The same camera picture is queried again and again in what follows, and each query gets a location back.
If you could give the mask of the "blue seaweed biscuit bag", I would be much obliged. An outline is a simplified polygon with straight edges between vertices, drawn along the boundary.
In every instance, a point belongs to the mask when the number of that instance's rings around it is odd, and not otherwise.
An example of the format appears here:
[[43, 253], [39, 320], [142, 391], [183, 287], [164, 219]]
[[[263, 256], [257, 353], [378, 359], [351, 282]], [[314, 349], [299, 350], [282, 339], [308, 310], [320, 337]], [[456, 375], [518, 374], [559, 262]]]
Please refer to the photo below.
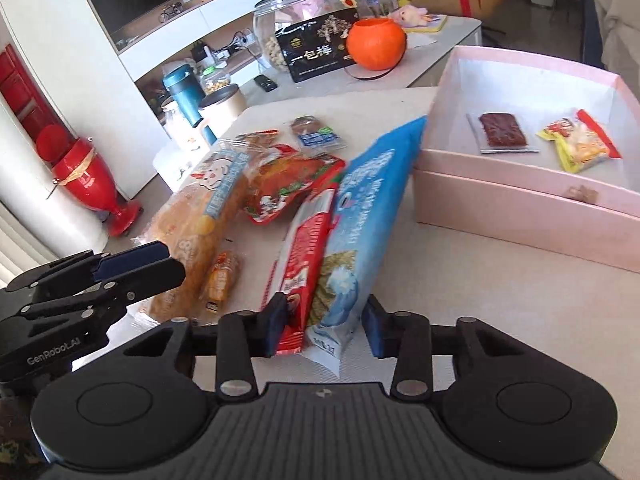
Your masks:
[[334, 375], [380, 270], [426, 124], [422, 116], [383, 134], [338, 182], [303, 348]]

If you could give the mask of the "red strawberry snack bag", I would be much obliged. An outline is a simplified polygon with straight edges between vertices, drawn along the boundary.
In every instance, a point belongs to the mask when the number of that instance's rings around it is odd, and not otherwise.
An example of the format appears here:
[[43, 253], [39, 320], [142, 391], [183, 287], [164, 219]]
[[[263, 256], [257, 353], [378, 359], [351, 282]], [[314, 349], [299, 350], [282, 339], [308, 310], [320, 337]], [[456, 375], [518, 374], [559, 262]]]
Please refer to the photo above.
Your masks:
[[294, 354], [303, 349], [337, 188], [336, 181], [326, 181], [313, 188], [304, 198], [288, 227], [278, 258], [273, 263], [264, 304], [276, 292], [283, 292], [288, 302], [288, 322], [284, 326], [277, 354]]

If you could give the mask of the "small chocolate snack packet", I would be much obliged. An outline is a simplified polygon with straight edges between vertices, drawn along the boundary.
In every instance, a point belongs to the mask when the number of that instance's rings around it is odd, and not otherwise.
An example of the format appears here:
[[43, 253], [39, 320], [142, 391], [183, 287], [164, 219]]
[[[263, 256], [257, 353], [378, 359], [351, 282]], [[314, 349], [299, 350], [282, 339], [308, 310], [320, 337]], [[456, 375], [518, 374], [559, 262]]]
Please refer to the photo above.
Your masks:
[[296, 117], [290, 129], [300, 150], [309, 156], [335, 153], [346, 146], [332, 127], [312, 115]]

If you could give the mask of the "pink gift box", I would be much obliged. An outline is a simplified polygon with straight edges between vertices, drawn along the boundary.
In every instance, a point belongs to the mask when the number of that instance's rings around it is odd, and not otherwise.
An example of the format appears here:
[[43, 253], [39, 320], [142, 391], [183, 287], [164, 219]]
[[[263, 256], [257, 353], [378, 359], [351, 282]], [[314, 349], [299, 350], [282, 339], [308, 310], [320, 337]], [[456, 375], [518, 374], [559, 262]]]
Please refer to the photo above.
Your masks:
[[[612, 148], [577, 174], [541, 131], [599, 127]], [[560, 58], [455, 48], [413, 173], [416, 220], [637, 271], [639, 103], [620, 76]]]

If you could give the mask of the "red vase ornament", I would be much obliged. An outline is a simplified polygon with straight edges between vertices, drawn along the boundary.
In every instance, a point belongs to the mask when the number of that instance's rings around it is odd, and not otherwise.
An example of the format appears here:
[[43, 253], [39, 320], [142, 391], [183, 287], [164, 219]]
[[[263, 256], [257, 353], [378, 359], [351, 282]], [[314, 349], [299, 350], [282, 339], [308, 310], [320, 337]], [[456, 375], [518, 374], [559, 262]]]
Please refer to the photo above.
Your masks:
[[88, 209], [107, 213], [109, 236], [126, 234], [140, 216], [141, 205], [119, 196], [111, 170], [90, 140], [47, 125], [37, 136], [36, 151], [51, 165], [55, 188], [66, 188]]

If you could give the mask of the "pink plush toy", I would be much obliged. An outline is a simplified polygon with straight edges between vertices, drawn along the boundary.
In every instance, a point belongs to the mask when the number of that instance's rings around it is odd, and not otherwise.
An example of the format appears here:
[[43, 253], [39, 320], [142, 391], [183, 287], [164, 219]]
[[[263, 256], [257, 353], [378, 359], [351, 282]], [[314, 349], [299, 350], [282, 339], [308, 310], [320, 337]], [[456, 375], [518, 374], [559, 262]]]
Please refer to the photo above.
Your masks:
[[390, 14], [390, 19], [402, 28], [426, 27], [430, 22], [425, 8], [405, 4]]

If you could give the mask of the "small orange sausage packet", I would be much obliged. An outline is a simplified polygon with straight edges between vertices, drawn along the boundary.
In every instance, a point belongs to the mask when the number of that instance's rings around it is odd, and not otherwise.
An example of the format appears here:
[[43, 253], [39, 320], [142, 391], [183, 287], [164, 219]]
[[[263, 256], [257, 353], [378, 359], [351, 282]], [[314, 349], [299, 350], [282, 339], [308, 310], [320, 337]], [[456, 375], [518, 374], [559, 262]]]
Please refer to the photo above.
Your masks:
[[207, 311], [219, 313], [227, 303], [241, 272], [241, 258], [236, 252], [221, 252], [210, 268], [201, 298]]

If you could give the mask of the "long cheese bread packet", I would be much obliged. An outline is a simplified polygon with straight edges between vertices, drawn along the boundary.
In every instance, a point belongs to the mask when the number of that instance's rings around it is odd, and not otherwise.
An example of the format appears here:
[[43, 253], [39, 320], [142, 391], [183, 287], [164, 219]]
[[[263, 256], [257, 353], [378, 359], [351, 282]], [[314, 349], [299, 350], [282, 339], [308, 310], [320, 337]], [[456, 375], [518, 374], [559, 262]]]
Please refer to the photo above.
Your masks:
[[186, 269], [179, 287], [143, 300], [140, 314], [157, 323], [200, 314], [208, 272], [254, 177], [254, 155], [245, 145], [219, 142], [134, 239], [137, 245], [159, 240]]

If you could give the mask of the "red-ended cracker packet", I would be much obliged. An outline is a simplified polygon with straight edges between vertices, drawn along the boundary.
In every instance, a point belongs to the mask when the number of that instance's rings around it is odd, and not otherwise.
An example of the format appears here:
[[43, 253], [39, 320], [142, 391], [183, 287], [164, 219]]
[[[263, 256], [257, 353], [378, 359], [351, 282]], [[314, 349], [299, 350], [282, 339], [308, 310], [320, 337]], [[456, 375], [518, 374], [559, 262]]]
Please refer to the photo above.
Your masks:
[[270, 148], [277, 142], [279, 136], [278, 129], [267, 129], [240, 134], [234, 142], [243, 148]]

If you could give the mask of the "red chicken leg packet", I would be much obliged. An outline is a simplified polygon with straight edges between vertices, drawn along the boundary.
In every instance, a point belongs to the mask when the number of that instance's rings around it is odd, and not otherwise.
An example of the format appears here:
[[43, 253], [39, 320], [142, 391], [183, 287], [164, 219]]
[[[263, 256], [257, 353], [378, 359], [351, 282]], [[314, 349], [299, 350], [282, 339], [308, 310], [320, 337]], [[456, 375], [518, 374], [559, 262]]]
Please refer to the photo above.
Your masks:
[[258, 169], [245, 195], [244, 212], [255, 224], [269, 223], [345, 166], [343, 159], [331, 154], [307, 156], [286, 144], [273, 145], [258, 156]]

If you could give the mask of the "orange pumpkin bucket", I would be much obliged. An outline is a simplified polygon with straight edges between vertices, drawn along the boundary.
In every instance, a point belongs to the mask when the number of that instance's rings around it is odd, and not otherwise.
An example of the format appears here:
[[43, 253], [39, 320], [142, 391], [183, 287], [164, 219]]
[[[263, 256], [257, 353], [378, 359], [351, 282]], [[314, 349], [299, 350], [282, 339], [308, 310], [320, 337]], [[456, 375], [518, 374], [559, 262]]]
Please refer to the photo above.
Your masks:
[[346, 49], [356, 64], [366, 70], [390, 70], [407, 50], [407, 36], [389, 18], [366, 18], [352, 25]]

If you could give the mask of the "teal thermos bottle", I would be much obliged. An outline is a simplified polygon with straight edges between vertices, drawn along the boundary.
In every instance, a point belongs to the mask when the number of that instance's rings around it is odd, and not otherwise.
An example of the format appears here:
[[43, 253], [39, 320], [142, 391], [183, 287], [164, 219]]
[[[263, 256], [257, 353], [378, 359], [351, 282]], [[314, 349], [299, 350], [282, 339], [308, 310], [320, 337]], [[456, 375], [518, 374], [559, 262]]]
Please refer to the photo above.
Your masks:
[[181, 64], [163, 76], [163, 85], [192, 128], [204, 125], [200, 103], [205, 98], [205, 93], [188, 63]]

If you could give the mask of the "dried meat clear packet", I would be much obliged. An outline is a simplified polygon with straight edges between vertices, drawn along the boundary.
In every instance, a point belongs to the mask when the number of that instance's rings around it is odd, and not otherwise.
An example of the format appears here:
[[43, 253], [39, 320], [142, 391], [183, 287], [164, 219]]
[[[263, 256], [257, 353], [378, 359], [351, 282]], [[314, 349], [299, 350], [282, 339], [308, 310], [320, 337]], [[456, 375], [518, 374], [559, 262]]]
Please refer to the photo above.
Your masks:
[[539, 152], [513, 114], [496, 112], [467, 114], [466, 119], [482, 155]]

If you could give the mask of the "cream mug with lid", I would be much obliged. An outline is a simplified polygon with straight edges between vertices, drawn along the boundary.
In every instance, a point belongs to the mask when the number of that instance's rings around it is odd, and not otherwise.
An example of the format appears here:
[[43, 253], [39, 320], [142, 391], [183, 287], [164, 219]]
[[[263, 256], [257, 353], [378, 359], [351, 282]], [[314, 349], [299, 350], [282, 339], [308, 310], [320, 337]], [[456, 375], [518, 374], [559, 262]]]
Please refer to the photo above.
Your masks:
[[198, 103], [198, 110], [216, 138], [220, 138], [246, 110], [244, 94], [237, 84], [228, 84]]

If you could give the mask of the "yellow wangzai biscuit bag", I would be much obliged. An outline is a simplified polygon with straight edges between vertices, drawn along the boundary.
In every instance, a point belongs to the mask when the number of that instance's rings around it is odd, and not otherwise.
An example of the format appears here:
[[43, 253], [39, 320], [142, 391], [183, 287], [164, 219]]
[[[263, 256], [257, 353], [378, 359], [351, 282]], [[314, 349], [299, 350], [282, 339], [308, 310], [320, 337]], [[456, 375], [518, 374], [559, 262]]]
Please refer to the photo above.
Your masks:
[[582, 108], [573, 115], [549, 122], [537, 136], [554, 145], [562, 170], [569, 174], [579, 174], [606, 160], [622, 158], [605, 128]]

